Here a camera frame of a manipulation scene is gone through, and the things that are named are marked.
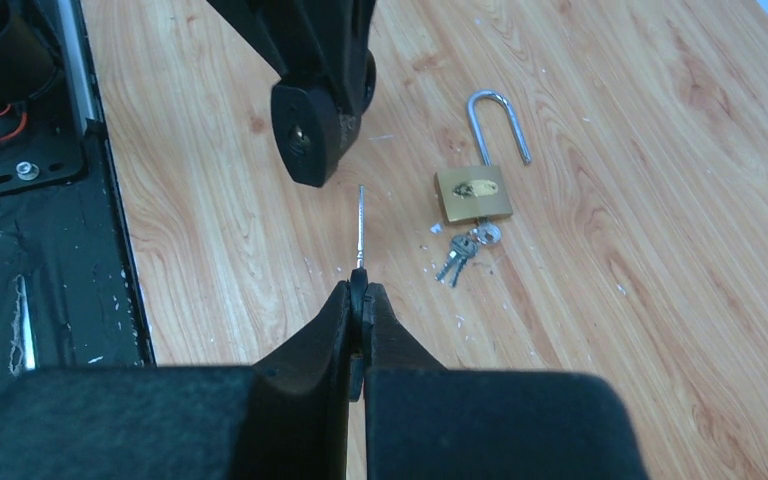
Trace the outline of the black-headed key bunch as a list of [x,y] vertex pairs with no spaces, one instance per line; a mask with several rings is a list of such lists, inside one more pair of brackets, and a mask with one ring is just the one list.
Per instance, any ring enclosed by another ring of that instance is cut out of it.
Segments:
[[350,359],[349,400],[357,402],[363,389],[364,378],[364,353],[363,353],[363,306],[364,296],[368,286],[368,275],[364,268],[364,241],[365,241],[365,187],[358,189],[358,216],[357,216],[357,255],[356,267],[349,277],[351,316],[350,339],[352,341],[352,355]]

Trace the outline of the black padlock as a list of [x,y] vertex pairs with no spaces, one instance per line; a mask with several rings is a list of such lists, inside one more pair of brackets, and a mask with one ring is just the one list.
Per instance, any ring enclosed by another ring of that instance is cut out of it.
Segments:
[[321,188],[331,178],[359,136],[361,117],[372,103],[376,80],[375,57],[368,51],[357,115],[342,112],[319,83],[281,80],[273,86],[273,134],[283,165],[294,182]]

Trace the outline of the brass padlock steel shackle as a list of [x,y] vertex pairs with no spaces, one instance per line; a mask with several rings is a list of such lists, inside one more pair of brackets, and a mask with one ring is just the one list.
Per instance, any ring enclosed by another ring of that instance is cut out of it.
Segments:
[[442,216],[448,224],[508,218],[513,206],[500,167],[492,162],[476,114],[479,100],[492,100],[506,111],[511,131],[524,165],[532,156],[511,101],[495,90],[478,90],[466,104],[466,112],[481,158],[480,165],[449,168],[435,174]]

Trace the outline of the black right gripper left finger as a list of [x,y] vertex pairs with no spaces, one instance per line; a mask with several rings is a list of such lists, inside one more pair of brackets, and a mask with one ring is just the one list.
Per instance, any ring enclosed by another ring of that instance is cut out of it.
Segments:
[[0,394],[0,479],[341,479],[353,305],[252,365],[39,369]]

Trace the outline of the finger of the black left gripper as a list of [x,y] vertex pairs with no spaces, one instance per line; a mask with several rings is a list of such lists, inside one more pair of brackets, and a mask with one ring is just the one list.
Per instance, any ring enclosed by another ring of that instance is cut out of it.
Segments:
[[331,88],[316,23],[329,1],[211,1],[209,5],[291,86]]
[[375,0],[322,1],[317,14],[326,77],[348,113],[365,113],[375,92],[376,64],[368,46],[375,5]]

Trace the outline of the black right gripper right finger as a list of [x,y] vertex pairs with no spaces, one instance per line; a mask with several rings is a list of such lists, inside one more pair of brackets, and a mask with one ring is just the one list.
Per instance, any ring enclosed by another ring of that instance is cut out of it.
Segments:
[[448,369],[398,321],[383,286],[362,326],[371,479],[644,479],[627,409],[602,378]]

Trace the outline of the small brass key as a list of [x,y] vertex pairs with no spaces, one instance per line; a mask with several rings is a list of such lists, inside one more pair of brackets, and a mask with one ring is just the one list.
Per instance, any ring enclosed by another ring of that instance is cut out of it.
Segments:
[[455,288],[466,265],[481,247],[496,244],[501,238],[500,227],[489,220],[481,220],[468,232],[454,235],[446,261],[436,273],[435,280],[441,283],[448,281],[449,286]]

